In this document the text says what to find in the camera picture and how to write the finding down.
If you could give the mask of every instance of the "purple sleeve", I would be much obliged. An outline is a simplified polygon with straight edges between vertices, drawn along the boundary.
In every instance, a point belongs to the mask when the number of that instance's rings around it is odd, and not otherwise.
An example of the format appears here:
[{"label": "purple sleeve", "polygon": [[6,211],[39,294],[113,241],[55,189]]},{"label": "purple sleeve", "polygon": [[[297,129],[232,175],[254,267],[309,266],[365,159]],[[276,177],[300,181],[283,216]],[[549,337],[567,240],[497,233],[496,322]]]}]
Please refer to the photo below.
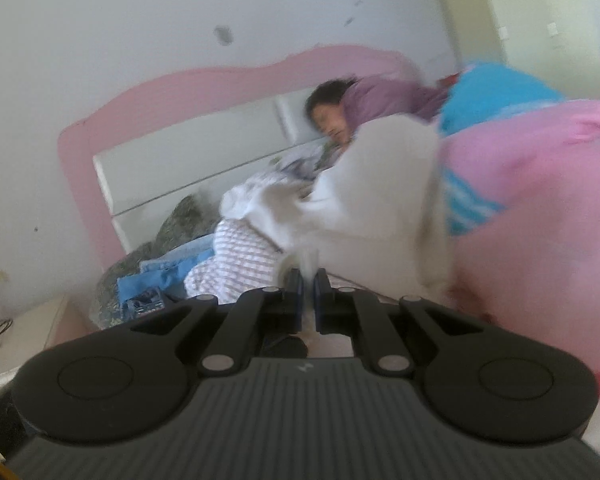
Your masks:
[{"label": "purple sleeve", "polygon": [[361,124],[394,114],[413,114],[429,122],[445,103],[447,92],[416,82],[365,77],[342,98],[347,124],[356,130]]}]

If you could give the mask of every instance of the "person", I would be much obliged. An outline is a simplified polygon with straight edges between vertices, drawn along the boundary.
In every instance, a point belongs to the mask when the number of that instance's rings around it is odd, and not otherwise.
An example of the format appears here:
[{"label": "person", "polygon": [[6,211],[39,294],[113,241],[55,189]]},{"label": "person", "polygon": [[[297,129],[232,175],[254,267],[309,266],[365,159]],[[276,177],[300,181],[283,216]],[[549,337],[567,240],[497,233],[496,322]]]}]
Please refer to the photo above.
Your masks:
[{"label": "person", "polygon": [[412,114],[431,122],[446,101],[446,89],[417,82],[370,76],[334,79],[309,96],[305,111],[312,123],[346,149],[364,123],[394,114]]}]

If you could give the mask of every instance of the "pink blanket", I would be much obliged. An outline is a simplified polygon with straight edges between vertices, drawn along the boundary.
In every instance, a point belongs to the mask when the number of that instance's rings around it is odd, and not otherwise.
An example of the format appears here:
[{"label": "pink blanket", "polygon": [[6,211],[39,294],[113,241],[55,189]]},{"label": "pink blanket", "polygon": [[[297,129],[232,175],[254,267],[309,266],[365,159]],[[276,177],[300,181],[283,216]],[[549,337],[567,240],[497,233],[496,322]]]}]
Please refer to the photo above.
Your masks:
[{"label": "pink blanket", "polygon": [[445,167],[504,211],[456,238],[461,310],[573,353],[600,378],[600,102],[463,130]]}]

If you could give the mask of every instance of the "dark hair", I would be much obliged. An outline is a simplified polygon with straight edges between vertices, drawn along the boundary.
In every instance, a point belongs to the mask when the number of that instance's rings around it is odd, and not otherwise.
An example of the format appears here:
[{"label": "dark hair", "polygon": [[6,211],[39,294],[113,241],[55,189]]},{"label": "dark hair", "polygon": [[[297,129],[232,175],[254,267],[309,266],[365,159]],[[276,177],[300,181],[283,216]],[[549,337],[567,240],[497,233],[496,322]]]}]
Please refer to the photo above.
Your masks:
[{"label": "dark hair", "polygon": [[356,79],[332,79],[316,88],[304,105],[307,117],[314,122],[312,113],[317,105],[339,105],[345,92],[355,83]]}]

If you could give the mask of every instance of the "cabinet door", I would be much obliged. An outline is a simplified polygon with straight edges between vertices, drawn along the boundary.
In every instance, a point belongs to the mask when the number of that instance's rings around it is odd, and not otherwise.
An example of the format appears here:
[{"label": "cabinet door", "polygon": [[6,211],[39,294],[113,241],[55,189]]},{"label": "cabinet door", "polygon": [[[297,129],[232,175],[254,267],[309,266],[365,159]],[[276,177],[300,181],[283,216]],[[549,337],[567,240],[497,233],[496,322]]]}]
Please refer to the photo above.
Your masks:
[{"label": "cabinet door", "polygon": [[489,0],[441,1],[462,64],[476,60],[505,61]]},{"label": "cabinet door", "polygon": [[547,0],[491,0],[506,60],[514,68],[535,75],[552,87],[559,70],[547,25]]},{"label": "cabinet door", "polygon": [[588,0],[547,0],[557,88],[571,98],[600,99],[600,35]]}]

